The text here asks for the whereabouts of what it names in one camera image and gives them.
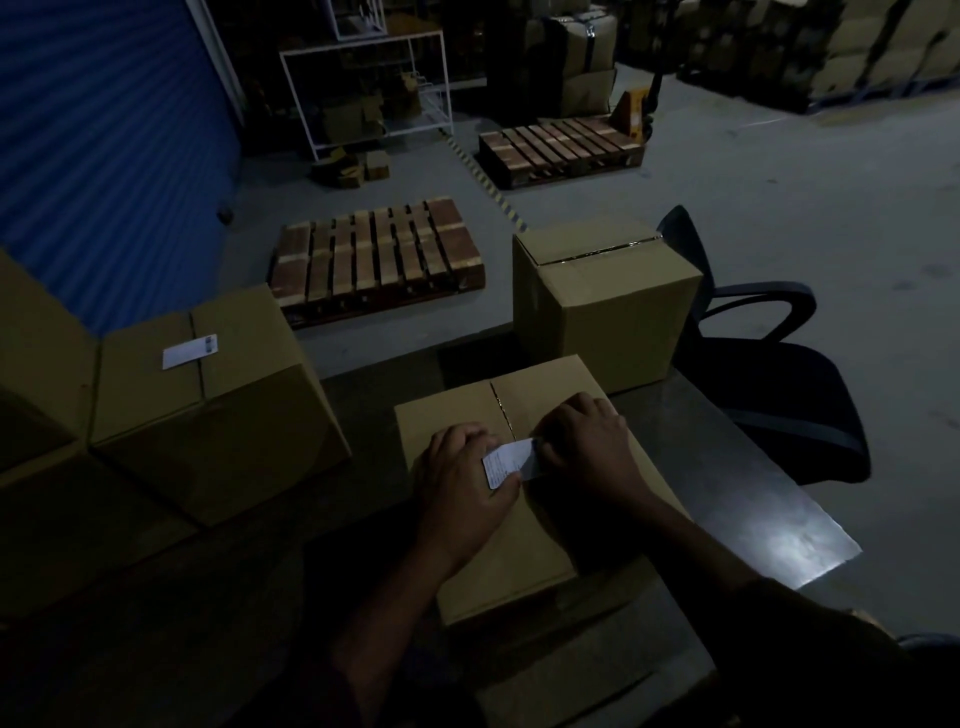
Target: hand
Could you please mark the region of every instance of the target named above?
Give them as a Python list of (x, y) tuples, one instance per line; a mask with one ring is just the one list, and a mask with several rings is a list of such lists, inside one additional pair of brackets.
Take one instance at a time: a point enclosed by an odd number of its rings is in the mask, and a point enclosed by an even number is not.
[(650, 494), (630, 454), (627, 421), (607, 400), (574, 395), (537, 425), (540, 462), (604, 498), (628, 506)]
[(455, 425), (435, 434), (420, 457), (418, 485), (426, 509), (418, 545), (441, 555), (447, 577), (476, 555), (520, 494), (520, 473), (495, 491), (487, 483), (483, 458), (500, 444), (478, 423)]

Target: office chair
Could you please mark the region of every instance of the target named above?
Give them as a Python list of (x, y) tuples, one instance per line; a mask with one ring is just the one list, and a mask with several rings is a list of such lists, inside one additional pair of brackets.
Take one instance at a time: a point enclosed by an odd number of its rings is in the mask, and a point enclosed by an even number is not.
[[(673, 364), (798, 484), (859, 483), (870, 477), (863, 425), (836, 366), (813, 349), (782, 341), (806, 323), (816, 299), (802, 283), (774, 280), (717, 287), (689, 214), (674, 207), (658, 230), (703, 274)], [(715, 299), (735, 301), (709, 308)], [(790, 303), (761, 339), (704, 336), (700, 322), (751, 303)]]

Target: white label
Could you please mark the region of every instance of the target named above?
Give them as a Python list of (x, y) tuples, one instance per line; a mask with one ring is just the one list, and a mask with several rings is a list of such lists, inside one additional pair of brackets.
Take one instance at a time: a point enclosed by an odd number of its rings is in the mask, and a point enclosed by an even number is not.
[(540, 461), (534, 444), (536, 440), (520, 440), (502, 445), (483, 459), (483, 469), (487, 471), (487, 482), (495, 491), (510, 473), (520, 471), (523, 480), (533, 480), (541, 474)]
[(182, 344), (163, 350), (163, 368), (178, 367), (180, 364), (202, 359), (217, 351), (217, 334), (215, 333), (193, 341), (184, 341)]

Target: person's left hand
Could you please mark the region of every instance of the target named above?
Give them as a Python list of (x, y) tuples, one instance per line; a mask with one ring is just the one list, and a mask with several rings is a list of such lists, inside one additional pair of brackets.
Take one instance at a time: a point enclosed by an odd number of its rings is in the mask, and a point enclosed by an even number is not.
[(426, 508), (417, 541), (444, 559), (447, 576), (476, 555), (520, 494), (520, 473), (495, 491), (487, 483), (483, 458), (500, 444), (479, 423), (455, 425), (435, 434), (420, 457), (418, 485)]

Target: blue roller shutter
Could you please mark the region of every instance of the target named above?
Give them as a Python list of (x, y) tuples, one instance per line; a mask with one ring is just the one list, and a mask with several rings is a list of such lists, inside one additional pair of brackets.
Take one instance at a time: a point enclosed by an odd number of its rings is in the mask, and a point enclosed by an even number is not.
[(97, 334), (210, 297), (231, 115), (182, 0), (0, 0), (0, 243)]

